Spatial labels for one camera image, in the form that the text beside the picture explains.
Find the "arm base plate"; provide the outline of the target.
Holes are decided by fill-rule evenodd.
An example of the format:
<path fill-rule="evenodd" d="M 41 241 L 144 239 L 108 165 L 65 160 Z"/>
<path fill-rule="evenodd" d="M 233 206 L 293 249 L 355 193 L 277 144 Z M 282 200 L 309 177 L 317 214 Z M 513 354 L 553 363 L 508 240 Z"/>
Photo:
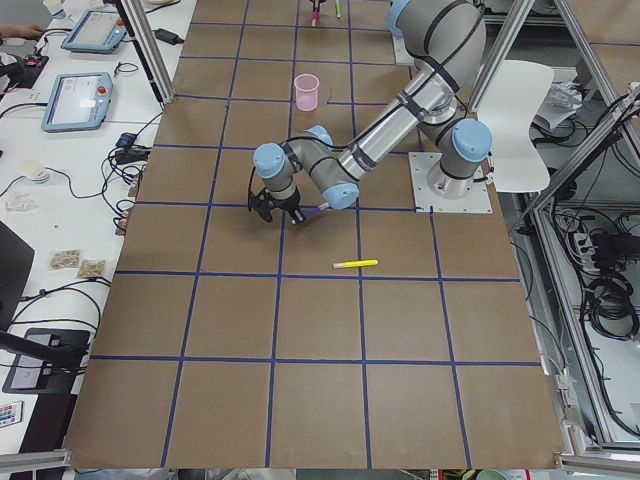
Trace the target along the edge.
<path fill-rule="evenodd" d="M 440 153 L 410 152 L 409 168 L 417 213 L 491 214 L 493 212 L 480 164 L 474 176 L 458 180 L 441 170 Z"/>
<path fill-rule="evenodd" d="M 393 35 L 392 41 L 395 63 L 397 65 L 412 66 L 414 64 L 414 59 L 406 50 L 404 39 Z"/>

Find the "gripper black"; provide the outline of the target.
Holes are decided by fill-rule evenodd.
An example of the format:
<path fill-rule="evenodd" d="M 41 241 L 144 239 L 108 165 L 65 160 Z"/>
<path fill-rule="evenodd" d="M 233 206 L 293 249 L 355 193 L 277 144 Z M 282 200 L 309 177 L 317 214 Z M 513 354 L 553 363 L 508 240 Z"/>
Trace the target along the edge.
<path fill-rule="evenodd" d="M 249 190 L 247 208 L 249 211 L 256 211 L 261 219 L 268 223 L 273 221 L 271 211 L 280 209 L 290 215 L 293 224 L 301 224 L 305 221 L 305 215 L 300 208 L 300 200 L 298 189 L 285 199 L 276 199 L 267 188 L 263 188 L 257 194 Z"/>

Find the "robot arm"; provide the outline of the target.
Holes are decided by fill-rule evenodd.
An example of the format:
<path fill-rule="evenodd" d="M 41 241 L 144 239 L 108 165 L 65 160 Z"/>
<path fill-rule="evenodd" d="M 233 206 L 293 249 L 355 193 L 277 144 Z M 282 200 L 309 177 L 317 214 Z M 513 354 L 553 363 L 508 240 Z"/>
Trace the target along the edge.
<path fill-rule="evenodd" d="M 429 176 L 431 189 L 444 198 L 464 196 L 493 138 L 481 121 L 462 115 L 456 94 L 478 72 L 486 27 L 469 1 L 395 1 L 388 12 L 390 30 L 400 34 L 418 70 L 383 112 L 344 146 L 313 126 L 300 136 L 265 143 L 253 153 L 253 172 L 264 187 L 247 194 L 247 207 L 269 222 L 280 209 L 295 224 L 305 215 L 295 175 L 306 173 L 334 210 L 353 205 L 358 184 L 409 133 L 421 130 L 440 150 Z"/>

